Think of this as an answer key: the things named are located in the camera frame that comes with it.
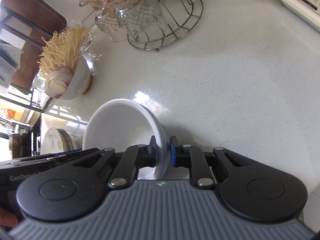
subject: speckled countertop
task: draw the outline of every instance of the speckled countertop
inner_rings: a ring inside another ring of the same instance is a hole
[[[96,30],[94,83],[55,101],[43,132],[65,128],[81,145],[94,111],[114,98],[149,108],[167,134],[203,149],[224,146],[320,182],[320,34],[279,0],[203,0],[203,18],[180,41],[139,51]]]

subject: white plate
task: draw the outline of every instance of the white plate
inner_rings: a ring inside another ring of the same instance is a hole
[[[69,151],[69,149],[63,146],[63,138],[58,129],[50,128],[44,135],[40,154],[62,153],[66,151]]]
[[[161,179],[169,164],[168,137],[156,117],[145,107],[127,99],[103,104],[91,117],[84,133],[82,148],[114,148],[123,152],[129,146],[149,144],[156,137],[158,160],[155,168],[139,170],[139,179]]]

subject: white bowl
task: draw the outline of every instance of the white bowl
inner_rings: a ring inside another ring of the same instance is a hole
[[[59,100],[71,100],[82,95],[89,87],[91,79],[90,69],[83,56],[79,57],[78,66],[73,74],[67,90]]]
[[[155,168],[139,170],[139,179],[161,179],[169,162],[169,139],[156,117],[144,106],[127,99],[114,99],[93,114],[84,132],[82,148],[114,148],[124,152],[129,146],[149,144],[156,137],[158,159]]]

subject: white ceramic bowl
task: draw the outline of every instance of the white ceramic bowl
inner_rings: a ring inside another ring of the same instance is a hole
[[[70,148],[64,143],[64,138],[57,128],[50,128],[44,135],[41,145],[41,154],[62,153],[70,151]]]
[[[67,90],[59,100],[71,100],[82,95],[89,87],[91,79],[90,69],[83,56],[79,57],[78,66],[73,74]]]
[[[169,139],[156,117],[144,106],[127,99],[114,99],[93,114],[84,132],[82,148],[114,148],[124,152],[129,146],[149,144],[156,137],[158,160],[155,168],[139,170],[139,179],[161,179],[169,162]]]

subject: wire rack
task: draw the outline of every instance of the wire rack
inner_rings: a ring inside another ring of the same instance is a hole
[[[158,0],[168,21],[166,31],[155,40],[139,43],[128,36],[128,42],[137,49],[155,50],[178,41],[199,22],[203,13],[202,0]]]

